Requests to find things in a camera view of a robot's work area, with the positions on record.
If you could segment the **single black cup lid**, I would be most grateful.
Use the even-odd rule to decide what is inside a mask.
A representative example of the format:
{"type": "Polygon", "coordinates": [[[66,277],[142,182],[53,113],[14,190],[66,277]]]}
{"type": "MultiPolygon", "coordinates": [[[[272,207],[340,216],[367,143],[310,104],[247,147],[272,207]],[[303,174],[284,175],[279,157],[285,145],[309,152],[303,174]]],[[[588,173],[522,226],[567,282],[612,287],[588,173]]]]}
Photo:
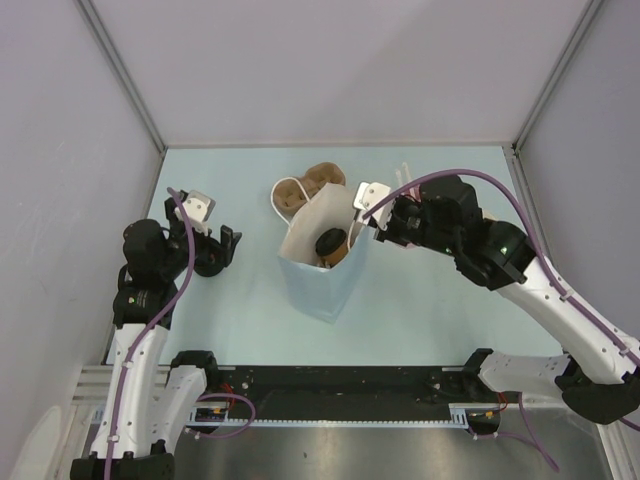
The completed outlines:
{"type": "Polygon", "coordinates": [[[315,252],[321,257],[332,252],[347,240],[347,232],[341,228],[331,228],[320,235],[315,243],[315,252]]]}

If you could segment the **light blue paper bag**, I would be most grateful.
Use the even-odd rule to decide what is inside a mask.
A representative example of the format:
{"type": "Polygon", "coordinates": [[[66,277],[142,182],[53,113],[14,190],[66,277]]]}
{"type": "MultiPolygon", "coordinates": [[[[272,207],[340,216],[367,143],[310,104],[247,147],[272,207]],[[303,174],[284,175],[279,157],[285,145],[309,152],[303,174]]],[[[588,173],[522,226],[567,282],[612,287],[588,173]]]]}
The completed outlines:
{"type": "Polygon", "coordinates": [[[278,180],[271,206],[287,226],[277,258],[298,312],[333,324],[364,270],[368,237],[355,221],[354,192],[328,183],[315,194],[295,177],[278,180]]]}

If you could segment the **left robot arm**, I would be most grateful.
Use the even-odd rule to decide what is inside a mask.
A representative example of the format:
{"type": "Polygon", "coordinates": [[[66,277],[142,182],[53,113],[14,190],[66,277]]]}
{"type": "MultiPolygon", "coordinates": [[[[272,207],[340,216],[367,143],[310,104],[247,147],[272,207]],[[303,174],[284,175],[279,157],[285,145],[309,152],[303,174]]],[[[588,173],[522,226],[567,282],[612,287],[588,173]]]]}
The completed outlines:
{"type": "Polygon", "coordinates": [[[239,401],[210,351],[179,352],[163,388],[156,387],[159,360],[179,298],[193,275],[208,278],[229,267],[242,237],[207,224],[215,206],[191,190],[171,190],[168,221],[136,221],[123,232],[125,265],[113,301],[114,362],[96,437],[87,456],[74,460],[73,479],[172,479],[174,452],[199,399],[222,402],[225,418],[239,401]]]}

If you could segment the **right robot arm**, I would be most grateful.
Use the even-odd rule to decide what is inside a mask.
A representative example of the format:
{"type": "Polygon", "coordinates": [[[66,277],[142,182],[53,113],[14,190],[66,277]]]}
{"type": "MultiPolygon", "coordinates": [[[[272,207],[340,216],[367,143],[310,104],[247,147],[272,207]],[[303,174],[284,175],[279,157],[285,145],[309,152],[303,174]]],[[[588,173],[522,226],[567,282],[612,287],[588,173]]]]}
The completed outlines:
{"type": "Polygon", "coordinates": [[[639,408],[639,341],[577,294],[543,254],[528,222],[487,217],[470,170],[426,175],[396,191],[361,185],[360,221],[380,242],[413,245],[451,257],[466,279],[528,313],[562,347],[558,356],[510,356],[479,349],[461,376],[463,393],[484,401],[494,392],[558,399],[597,424],[625,421],[639,408]]]}

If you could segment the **single brown paper cup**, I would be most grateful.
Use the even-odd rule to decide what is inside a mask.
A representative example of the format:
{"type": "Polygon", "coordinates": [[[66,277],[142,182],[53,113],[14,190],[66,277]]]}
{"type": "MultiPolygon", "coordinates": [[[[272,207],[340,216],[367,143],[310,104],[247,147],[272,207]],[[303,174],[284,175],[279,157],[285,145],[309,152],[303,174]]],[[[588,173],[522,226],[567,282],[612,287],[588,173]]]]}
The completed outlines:
{"type": "Polygon", "coordinates": [[[332,252],[320,257],[321,265],[324,268],[332,269],[336,265],[338,265],[342,260],[345,259],[349,251],[350,251],[350,248],[348,245],[348,241],[345,240],[339,246],[337,246],[332,252]]]}

